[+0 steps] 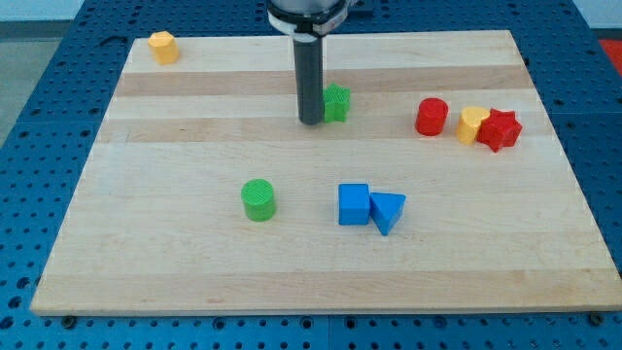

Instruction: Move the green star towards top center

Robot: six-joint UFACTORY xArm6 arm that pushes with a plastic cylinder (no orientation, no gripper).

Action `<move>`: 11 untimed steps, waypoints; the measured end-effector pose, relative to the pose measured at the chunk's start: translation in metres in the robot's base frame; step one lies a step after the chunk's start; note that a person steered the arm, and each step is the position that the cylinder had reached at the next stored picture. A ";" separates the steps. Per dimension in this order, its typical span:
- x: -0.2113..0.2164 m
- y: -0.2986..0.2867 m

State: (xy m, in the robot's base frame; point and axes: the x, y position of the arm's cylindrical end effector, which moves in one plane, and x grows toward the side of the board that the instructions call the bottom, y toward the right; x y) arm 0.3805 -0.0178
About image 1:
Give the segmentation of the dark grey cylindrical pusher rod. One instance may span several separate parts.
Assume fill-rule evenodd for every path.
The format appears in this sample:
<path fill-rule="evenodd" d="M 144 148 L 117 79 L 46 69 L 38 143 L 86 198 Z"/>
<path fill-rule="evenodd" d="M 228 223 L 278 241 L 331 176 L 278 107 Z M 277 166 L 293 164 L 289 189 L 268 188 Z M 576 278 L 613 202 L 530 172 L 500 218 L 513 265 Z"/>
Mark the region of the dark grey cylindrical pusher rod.
<path fill-rule="evenodd" d="M 298 119 L 305 125 L 324 120 L 323 39 L 294 41 Z"/>

